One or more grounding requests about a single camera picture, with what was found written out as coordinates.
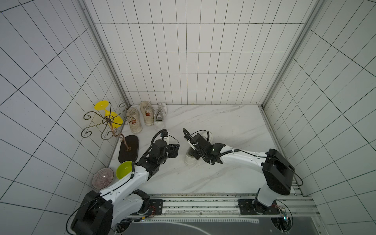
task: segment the sneaker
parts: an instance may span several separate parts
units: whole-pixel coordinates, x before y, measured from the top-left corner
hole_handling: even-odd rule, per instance
[[[145,125],[154,125],[154,109],[152,107],[152,104],[149,101],[142,101],[140,104],[140,110],[142,115],[144,116]]]
[[[130,127],[130,130],[132,131],[132,133],[137,134],[137,133],[141,132],[142,126],[141,126],[141,122],[140,122],[140,113],[138,112],[138,110],[134,107],[130,107],[127,110],[127,116],[129,116],[131,118],[130,123],[129,123],[129,127]]]
[[[155,111],[154,115],[154,126],[156,130],[162,130],[165,129],[165,117],[167,115],[167,105],[165,102],[161,102],[158,105],[157,110]]]

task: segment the lime green bowl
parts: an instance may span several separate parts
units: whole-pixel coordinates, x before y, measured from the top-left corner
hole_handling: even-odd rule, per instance
[[[132,161],[126,161],[120,164],[116,170],[116,177],[122,179],[124,176],[132,172]]]

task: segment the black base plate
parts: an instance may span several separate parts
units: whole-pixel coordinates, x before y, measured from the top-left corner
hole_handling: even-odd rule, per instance
[[[155,207],[155,214],[154,215],[161,215],[162,214],[162,208],[163,208],[163,200],[162,199],[150,199],[149,200],[149,207],[154,206]],[[151,215],[153,213],[153,209],[150,208],[145,215]]]
[[[259,215],[259,214],[279,215],[280,214],[278,208],[275,208],[272,206],[264,210],[263,213],[257,213],[254,210],[255,207],[252,204],[252,202],[253,202],[253,199],[239,199],[238,200],[241,215]]]

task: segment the pink plate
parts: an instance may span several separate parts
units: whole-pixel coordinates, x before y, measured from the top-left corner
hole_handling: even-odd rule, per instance
[[[114,172],[111,168],[100,169],[95,173],[92,184],[94,188],[102,189],[111,184],[112,179],[114,178]]]

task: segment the white tile wall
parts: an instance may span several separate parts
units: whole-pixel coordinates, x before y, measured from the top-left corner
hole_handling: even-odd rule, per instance
[[[85,1],[132,104],[262,103],[315,2]]]
[[[329,234],[372,233],[376,3],[325,4],[265,111]]]
[[[119,3],[109,1],[112,11]],[[83,139],[91,123],[83,115],[103,99],[118,111],[123,99],[76,0],[7,0],[0,11],[2,233],[64,234],[68,215],[95,190],[93,174],[108,164],[114,145],[98,128]],[[127,23],[122,12],[115,20]],[[108,14],[101,20],[114,23]]]

